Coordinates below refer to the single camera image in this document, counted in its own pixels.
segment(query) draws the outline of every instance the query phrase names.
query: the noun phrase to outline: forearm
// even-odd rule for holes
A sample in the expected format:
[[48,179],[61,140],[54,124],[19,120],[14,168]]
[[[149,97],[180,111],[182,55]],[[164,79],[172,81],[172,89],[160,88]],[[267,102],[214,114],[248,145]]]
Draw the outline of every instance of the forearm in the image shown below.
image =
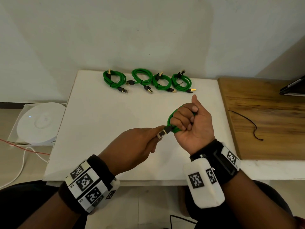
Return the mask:
[[80,214],[73,212],[59,197],[54,194],[44,205],[32,214],[18,229],[70,229]]
[[222,186],[227,204],[245,229],[296,229],[296,220],[274,203],[241,170]]

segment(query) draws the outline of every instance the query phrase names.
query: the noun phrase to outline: round white device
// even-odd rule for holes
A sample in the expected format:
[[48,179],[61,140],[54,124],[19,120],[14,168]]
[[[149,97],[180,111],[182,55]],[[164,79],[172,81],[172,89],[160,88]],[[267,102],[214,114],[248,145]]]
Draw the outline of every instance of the round white device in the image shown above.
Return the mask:
[[65,107],[58,103],[44,103],[31,108],[18,122],[18,137],[30,144],[53,142],[64,111]]

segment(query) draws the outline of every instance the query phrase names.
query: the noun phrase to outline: left hand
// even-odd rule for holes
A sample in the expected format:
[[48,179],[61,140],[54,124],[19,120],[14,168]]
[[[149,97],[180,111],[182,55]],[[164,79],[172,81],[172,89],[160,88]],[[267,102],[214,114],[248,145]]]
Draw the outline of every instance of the left hand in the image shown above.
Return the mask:
[[164,129],[134,128],[123,132],[99,155],[114,176],[131,170],[154,153],[159,139],[157,134]]

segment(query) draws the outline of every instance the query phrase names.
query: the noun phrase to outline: white box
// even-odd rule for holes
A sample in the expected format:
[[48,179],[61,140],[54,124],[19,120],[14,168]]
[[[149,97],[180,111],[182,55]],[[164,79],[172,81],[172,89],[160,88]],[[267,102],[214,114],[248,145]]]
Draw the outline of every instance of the white box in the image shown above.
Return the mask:
[[9,142],[13,142],[13,143],[18,143],[19,146],[21,147],[26,147],[26,146],[45,146],[45,145],[50,145],[50,146],[53,146],[54,145],[54,142],[46,142],[46,143],[39,143],[39,144],[28,144],[27,142],[23,141],[22,139],[20,139],[18,137],[18,134],[17,134],[17,125],[18,125],[18,122],[19,120],[21,119],[21,117],[27,112],[29,111],[31,108],[37,106],[39,104],[25,104],[23,109],[21,110],[14,126],[13,126],[13,129],[11,130],[11,133],[7,139],[7,141]]

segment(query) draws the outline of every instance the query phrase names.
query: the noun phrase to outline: black cord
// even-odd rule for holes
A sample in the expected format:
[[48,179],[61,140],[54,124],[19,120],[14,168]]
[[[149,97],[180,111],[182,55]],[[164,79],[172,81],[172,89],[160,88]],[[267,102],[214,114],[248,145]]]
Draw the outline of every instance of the black cord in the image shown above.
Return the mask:
[[229,111],[229,112],[234,112],[235,114],[240,115],[240,116],[242,116],[243,118],[246,118],[246,119],[249,120],[252,124],[254,124],[254,126],[255,126],[255,129],[254,129],[254,131],[253,131],[254,137],[255,137],[256,139],[258,139],[258,140],[264,140],[264,139],[259,139],[259,138],[255,135],[255,131],[257,130],[257,126],[256,126],[256,124],[255,124],[252,120],[250,120],[249,118],[247,118],[247,117],[245,117],[245,116],[239,114],[238,112],[235,112],[235,111],[232,111],[232,110],[228,110],[228,111]]
[[195,223],[195,222],[193,222],[193,221],[191,221],[191,220],[184,219],[184,218],[181,218],[181,217],[178,217],[178,216],[175,216],[175,215],[170,215],[170,229],[173,229],[173,228],[172,228],[172,224],[171,224],[171,218],[172,218],[172,217],[175,217],[175,218],[178,218],[178,219],[182,219],[182,220],[187,221],[187,222],[189,222],[189,223],[197,224],[197,223]]

